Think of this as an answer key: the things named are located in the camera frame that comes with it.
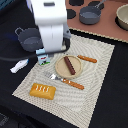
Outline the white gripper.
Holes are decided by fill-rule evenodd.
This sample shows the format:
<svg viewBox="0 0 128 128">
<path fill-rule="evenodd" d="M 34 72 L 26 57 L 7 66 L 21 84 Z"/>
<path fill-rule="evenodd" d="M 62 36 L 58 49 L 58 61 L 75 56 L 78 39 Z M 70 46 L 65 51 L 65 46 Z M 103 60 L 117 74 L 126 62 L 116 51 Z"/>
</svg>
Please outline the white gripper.
<svg viewBox="0 0 128 128">
<path fill-rule="evenodd" d="M 63 42 L 63 24 L 39 24 L 38 28 L 45 51 L 59 51 Z"/>
</svg>

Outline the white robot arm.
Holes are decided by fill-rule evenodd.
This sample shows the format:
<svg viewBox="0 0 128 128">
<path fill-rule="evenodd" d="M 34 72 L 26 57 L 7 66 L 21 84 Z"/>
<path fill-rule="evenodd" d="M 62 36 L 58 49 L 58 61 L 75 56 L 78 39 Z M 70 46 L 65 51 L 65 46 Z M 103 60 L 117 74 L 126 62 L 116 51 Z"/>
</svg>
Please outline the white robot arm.
<svg viewBox="0 0 128 128">
<path fill-rule="evenodd" d="M 67 22 L 65 0 L 26 0 L 46 52 L 56 52 L 62 47 L 63 25 Z"/>
</svg>

